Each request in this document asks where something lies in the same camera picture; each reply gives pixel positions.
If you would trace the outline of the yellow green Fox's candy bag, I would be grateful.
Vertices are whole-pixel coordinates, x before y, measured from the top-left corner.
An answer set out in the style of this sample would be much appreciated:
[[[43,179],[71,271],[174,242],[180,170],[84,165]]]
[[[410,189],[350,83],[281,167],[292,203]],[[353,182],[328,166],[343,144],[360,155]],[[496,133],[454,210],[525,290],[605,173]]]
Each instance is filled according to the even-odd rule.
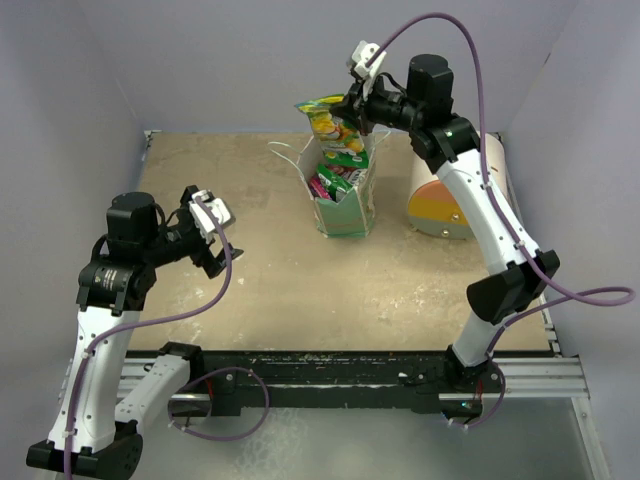
[[[328,164],[356,169],[369,167],[369,154],[360,132],[330,109],[344,99],[334,94],[295,105],[307,116],[315,140]]]

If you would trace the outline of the green snack packet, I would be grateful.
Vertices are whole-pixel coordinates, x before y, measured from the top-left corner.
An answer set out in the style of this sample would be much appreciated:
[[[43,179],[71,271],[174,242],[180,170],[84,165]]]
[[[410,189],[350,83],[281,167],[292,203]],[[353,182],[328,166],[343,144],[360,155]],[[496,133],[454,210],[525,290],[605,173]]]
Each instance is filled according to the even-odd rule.
[[[321,184],[336,203],[340,202],[353,188],[353,184],[349,181],[352,171],[350,167],[333,164],[319,164],[316,168]]]

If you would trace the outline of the white round drawer box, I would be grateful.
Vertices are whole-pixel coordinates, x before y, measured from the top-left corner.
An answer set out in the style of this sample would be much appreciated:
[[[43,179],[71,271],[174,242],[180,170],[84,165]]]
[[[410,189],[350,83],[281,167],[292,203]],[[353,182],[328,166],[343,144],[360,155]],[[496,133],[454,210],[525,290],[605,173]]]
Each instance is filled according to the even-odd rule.
[[[486,142],[489,173],[495,177],[501,192],[511,203],[504,147],[500,138],[491,133],[486,135]],[[474,237],[452,194],[417,154],[412,158],[407,214],[411,225],[425,234],[454,240]]]

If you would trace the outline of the green paper bag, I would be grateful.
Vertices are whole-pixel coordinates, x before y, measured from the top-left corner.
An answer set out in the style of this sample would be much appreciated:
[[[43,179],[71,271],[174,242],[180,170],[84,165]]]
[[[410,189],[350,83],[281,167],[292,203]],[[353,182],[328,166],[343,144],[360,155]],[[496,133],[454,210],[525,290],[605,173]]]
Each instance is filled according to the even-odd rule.
[[[268,142],[267,148],[294,167],[313,203],[316,227],[325,237],[366,237],[375,220],[376,148],[390,133],[390,130],[380,130],[365,138],[365,146],[370,149],[369,168],[339,202],[312,192],[310,181],[317,174],[317,167],[326,162],[313,136],[301,151],[278,141]]]

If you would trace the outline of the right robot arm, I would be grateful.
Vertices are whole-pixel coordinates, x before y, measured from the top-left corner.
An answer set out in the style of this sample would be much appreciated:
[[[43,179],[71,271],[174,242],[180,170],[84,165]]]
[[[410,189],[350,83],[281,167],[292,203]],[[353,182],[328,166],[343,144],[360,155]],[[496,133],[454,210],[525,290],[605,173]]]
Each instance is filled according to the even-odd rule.
[[[383,125],[406,132],[414,153],[447,188],[481,248],[487,277],[469,285],[471,308],[462,333],[445,353],[445,380],[467,391],[488,368],[498,332],[545,288],[541,274],[554,275],[557,254],[543,252],[516,218],[482,159],[485,137],[452,111],[454,75],[438,55],[421,54],[409,64],[406,86],[387,90],[372,47],[348,62],[355,81],[331,111],[362,133]]]

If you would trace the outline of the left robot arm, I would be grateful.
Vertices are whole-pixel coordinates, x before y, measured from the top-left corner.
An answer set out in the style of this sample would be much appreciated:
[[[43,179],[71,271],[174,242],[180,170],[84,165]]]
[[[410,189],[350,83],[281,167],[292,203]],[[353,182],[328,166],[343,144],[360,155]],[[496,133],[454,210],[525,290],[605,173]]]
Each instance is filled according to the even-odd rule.
[[[60,410],[46,439],[29,447],[31,468],[93,479],[128,479],[139,463],[145,427],[172,391],[194,392],[206,378],[202,351],[163,348],[150,373],[117,398],[131,335],[156,282],[158,268],[188,258],[208,278],[231,274],[240,256],[224,230],[235,216],[209,190],[186,187],[170,222],[146,192],[116,196],[107,232],[78,277],[77,335]]]

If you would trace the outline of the purple Fox's candy bag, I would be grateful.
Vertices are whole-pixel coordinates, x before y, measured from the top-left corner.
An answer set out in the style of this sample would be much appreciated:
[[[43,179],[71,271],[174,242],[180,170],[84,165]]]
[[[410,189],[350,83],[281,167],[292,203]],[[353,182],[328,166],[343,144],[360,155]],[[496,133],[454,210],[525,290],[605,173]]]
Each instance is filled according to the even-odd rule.
[[[361,178],[364,176],[364,174],[366,173],[366,169],[359,169],[359,168],[354,168],[354,167],[350,167],[353,169],[352,173],[349,176],[349,181],[353,184],[353,188],[355,185],[357,185]],[[323,185],[321,184],[317,174],[315,173],[312,178],[309,180],[309,187],[312,191],[312,193],[318,197],[318,198],[322,198],[322,199],[326,199],[326,200],[332,200],[334,201],[329,193],[325,190],[325,188],[323,187]]]

